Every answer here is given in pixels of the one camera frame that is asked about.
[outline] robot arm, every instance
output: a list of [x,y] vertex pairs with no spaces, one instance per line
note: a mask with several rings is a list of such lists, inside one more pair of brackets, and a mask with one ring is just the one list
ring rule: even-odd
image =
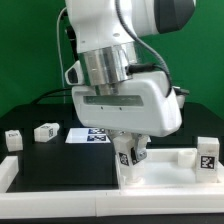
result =
[[66,73],[67,78],[74,73],[78,77],[79,86],[72,90],[78,117],[84,126],[108,130],[117,155],[137,167],[146,158],[147,136],[169,135],[182,120],[165,62],[148,47],[165,72],[154,71],[160,66],[153,64],[139,67],[134,40],[181,29],[195,1],[66,0],[66,5],[79,54],[79,62]]

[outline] green wall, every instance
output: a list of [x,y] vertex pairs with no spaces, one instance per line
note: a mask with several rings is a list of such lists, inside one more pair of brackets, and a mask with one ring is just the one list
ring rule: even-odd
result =
[[[0,1],[0,116],[61,87],[55,30],[63,7],[63,0]],[[222,118],[223,8],[223,0],[198,0],[182,31],[143,38],[165,58],[174,84],[191,91],[188,101],[202,103]],[[68,68],[72,54],[66,36],[62,44]]]

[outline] small white block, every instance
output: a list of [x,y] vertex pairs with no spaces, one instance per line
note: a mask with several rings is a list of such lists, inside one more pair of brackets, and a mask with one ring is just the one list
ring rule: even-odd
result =
[[6,145],[9,152],[23,150],[22,136],[18,130],[6,131],[5,138],[6,138]]
[[34,129],[34,139],[36,142],[48,142],[58,134],[60,126],[57,123],[46,123]]
[[219,140],[217,138],[198,138],[196,180],[204,183],[217,183],[219,161]]

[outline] white base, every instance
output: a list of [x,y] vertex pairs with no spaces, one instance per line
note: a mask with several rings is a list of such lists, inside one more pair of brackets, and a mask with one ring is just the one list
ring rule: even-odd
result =
[[120,177],[121,190],[2,193],[0,218],[224,212],[223,166],[218,167],[219,183],[196,183],[192,169],[177,167],[178,150],[149,150],[149,179],[138,186],[124,186]]

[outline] black tabletop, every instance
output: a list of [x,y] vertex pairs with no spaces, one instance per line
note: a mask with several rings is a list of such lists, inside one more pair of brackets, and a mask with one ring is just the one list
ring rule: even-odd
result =
[[[179,131],[152,137],[147,148],[196,147],[197,137],[217,137],[224,161],[224,121],[201,104],[186,103]],[[44,123],[59,123],[58,136],[48,143],[34,142],[33,130]],[[82,128],[72,104],[21,105],[0,118],[0,162],[7,155],[19,158],[19,173],[10,192],[117,189],[114,149],[111,144],[65,144],[70,128]],[[8,152],[5,131],[20,130],[24,150]],[[9,220],[4,223],[223,223],[224,214],[153,215],[131,217]]]

